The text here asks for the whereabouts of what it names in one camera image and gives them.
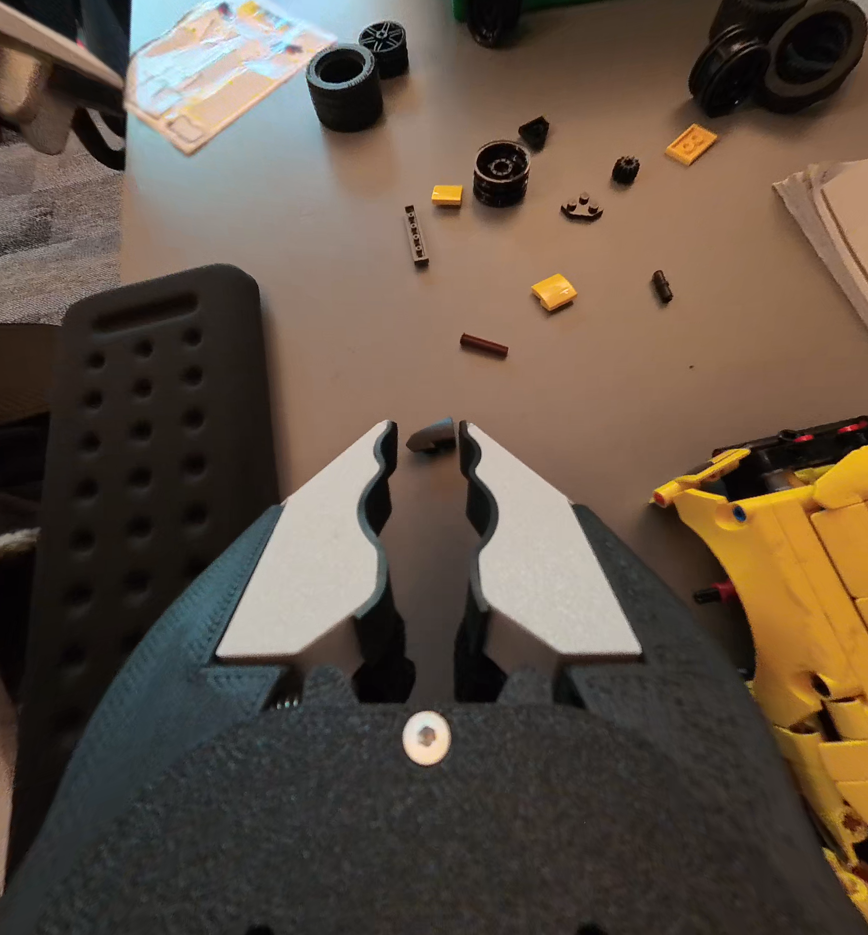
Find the pile of black yellow bricks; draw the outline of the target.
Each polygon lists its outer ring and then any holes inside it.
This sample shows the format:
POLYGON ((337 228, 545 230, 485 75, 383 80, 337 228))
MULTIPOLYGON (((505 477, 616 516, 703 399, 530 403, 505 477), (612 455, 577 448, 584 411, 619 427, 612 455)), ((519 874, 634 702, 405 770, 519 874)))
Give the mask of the pile of black yellow bricks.
MULTIPOLYGON (((699 124, 692 124, 667 147, 665 154, 679 164, 690 167, 717 141, 716 133, 699 124)), ((640 167, 641 163, 635 157, 620 157, 615 161, 611 173, 613 185, 618 189, 627 188, 637 179, 640 167)), ((461 206, 462 186, 435 186, 431 201, 434 206, 461 206)), ((417 211, 411 206, 406 206, 404 212, 413 262, 423 266, 428 263, 429 256, 422 242, 423 235, 417 211)), ((588 223, 598 220, 603 215, 601 207, 593 203, 587 193, 580 193, 576 198, 564 202, 561 206, 561 213, 568 220, 588 223)), ((656 270, 652 274, 651 282, 655 296, 662 305, 668 305, 674 300, 674 293, 664 271, 656 270)), ((572 304, 577 297, 575 287, 562 274, 555 274, 539 281, 532 287, 532 294, 547 312, 556 312, 572 304)), ((467 333, 462 335, 460 345, 465 349, 500 359, 505 359, 509 353, 506 345, 467 333)))

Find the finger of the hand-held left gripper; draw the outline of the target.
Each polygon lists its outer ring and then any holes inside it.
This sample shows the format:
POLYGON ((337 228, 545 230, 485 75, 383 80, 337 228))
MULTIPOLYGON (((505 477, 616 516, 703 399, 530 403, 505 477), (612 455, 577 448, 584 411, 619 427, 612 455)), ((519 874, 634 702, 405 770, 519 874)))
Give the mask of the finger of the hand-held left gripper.
POLYGON ((77 42, 0 2, 0 115, 58 103, 124 115, 122 76, 77 42))

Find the yellow toy brick car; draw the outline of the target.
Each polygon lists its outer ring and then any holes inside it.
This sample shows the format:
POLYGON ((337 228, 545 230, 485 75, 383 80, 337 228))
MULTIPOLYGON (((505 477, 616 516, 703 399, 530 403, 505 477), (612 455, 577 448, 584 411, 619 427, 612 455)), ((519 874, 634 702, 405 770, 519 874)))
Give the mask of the yellow toy brick car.
POLYGON ((718 448, 654 489, 726 578, 754 648, 747 687, 868 924, 868 415, 718 448))

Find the building instruction booklet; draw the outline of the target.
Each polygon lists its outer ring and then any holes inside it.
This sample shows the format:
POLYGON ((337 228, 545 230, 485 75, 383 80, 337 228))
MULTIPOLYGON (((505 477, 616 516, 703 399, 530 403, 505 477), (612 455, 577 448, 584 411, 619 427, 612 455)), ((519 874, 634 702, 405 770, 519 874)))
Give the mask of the building instruction booklet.
POLYGON ((868 159, 812 164, 773 189, 868 330, 868 159))

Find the black toy tire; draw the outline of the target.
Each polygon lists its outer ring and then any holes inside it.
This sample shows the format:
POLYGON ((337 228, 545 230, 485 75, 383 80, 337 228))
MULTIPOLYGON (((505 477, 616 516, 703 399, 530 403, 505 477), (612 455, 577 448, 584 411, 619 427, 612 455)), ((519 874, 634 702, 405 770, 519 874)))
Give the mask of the black toy tire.
POLYGON ((376 58, 360 44, 336 44, 313 57, 306 70, 311 102, 323 126, 355 133, 369 129, 383 113, 376 58))
POLYGON ((770 61, 767 42, 751 28, 733 24, 699 54, 688 76, 688 91, 705 117, 726 116, 753 95, 770 61))
POLYGON ((520 143, 498 139, 482 146, 473 170, 473 194, 489 207, 512 207, 525 197, 530 174, 530 157, 520 143))
POLYGON ((467 27, 479 46, 504 48, 516 36, 522 11, 522 1, 467 1, 467 27))
POLYGON ((755 101, 792 114, 827 100, 860 63, 867 38, 868 20, 857 3, 808 3, 768 41, 769 63, 755 101))

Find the black spoked wheel rim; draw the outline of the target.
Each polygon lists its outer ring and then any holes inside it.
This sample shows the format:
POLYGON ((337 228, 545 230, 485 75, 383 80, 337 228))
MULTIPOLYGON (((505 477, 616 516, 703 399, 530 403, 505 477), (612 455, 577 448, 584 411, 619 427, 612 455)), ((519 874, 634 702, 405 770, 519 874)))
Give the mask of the black spoked wheel rim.
POLYGON ((404 75, 409 69, 405 27, 393 19, 383 19, 365 26, 358 43, 371 52, 381 79, 404 75))

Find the black curved slope brick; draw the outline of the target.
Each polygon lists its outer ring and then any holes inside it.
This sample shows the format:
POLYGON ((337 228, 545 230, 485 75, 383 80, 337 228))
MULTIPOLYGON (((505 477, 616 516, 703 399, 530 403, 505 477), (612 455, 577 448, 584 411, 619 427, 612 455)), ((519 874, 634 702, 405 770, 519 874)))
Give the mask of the black curved slope brick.
POLYGON ((456 448, 454 421, 447 417, 414 432, 405 442, 411 453, 434 455, 456 448))

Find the green plastic bin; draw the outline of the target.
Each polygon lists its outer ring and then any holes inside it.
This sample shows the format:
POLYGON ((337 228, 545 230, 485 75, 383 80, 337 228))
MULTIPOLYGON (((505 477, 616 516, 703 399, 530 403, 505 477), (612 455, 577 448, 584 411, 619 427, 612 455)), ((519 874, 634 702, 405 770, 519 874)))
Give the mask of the green plastic bin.
MULTIPOLYGON (((602 3, 602 1, 521 1, 520 13, 525 15, 538 11, 542 12, 548 9, 568 6, 586 6, 598 3, 602 3)), ((469 5, 470 2, 468 1, 450 1, 453 18, 459 22, 466 22, 469 5)))

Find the grey desk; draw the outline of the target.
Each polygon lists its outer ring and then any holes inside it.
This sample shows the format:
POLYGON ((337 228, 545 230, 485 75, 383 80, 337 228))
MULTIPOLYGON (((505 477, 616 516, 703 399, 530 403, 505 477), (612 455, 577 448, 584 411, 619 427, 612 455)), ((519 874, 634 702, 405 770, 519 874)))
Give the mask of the grey desk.
POLYGON ((868 41, 818 109, 708 121, 687 77, 717 2, 533 12, 502 50, 477 45, 449 2, 279 5, 340 41, 397 20, 408 73, 383 83, 381 120, 356 134, 319 123, 302 73, 190 157, 130 123, 122 280, 208 263, 256 279, 282 497, 396 422, 382 542, 416 666, 410 703, 453 698, 476 543, 456 454, 404 446, 445 417, 592 508, 748 666, 733 607, 691 600, 725 573, 648 500, 719 445, 868 414, 868 330, 773 189, 811 164, 868 158, 868 41), (692 124, 718 141, 686 167, 665 150, 692 124), (512 207, 473 194, 476 154, 498 139, 530 157, 512 207), (641 167, 618 189, 624 156, 641 167), (432 204, 454 185, 461 206, 432 204), (580 193, 598 220, 562 215, 580 193), (555 274, 577 297, 547 312, 532 287, 555 274), (508 356, 461 347, 464 333, 508 356))

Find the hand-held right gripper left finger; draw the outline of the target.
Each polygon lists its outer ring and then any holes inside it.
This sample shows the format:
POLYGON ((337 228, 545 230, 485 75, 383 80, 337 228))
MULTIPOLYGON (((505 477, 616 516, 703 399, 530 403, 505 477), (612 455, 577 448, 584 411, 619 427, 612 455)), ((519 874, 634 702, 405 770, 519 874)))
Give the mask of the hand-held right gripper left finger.
POLYGON ((216 648, 218 661, 335 667, 361 701, 415 685, 380 534, 391 514, 397 426, 382 420, 282 503, 216 648))

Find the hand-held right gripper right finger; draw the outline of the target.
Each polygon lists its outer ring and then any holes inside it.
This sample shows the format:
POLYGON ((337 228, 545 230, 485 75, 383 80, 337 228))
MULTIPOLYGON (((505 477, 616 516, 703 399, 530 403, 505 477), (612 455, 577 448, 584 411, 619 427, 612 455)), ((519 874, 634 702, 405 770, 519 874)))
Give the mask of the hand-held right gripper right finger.
POLYGON ((570 667, 643 661, 577 506, 470 421, 459 425, 458 450, 478 539, 454 642, 454 698, 493 702, 515 672, 556 684, 570 667))

